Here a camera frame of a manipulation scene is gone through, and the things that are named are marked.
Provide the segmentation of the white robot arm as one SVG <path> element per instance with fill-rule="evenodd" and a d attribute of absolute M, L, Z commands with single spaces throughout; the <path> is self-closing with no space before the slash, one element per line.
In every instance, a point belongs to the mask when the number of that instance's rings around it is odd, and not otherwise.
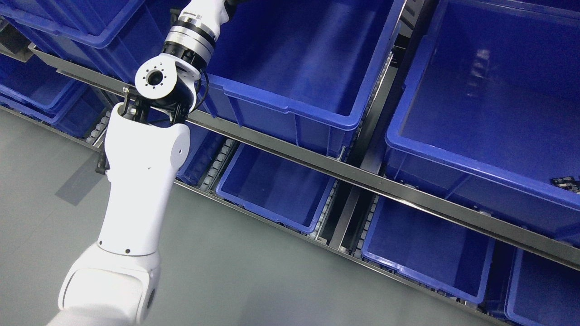
<path fill-rule="evenodd" d="M 168 198 L 190 150 L 186 119 L 238 0 L 191 0 L 161 53 L 136 72 L 135 91 L 113 109 L 96 170 L 111 184 L 103 225 L 71 266 L 50 326 L 135 326 L 158 292 L 158 250 Z"/>

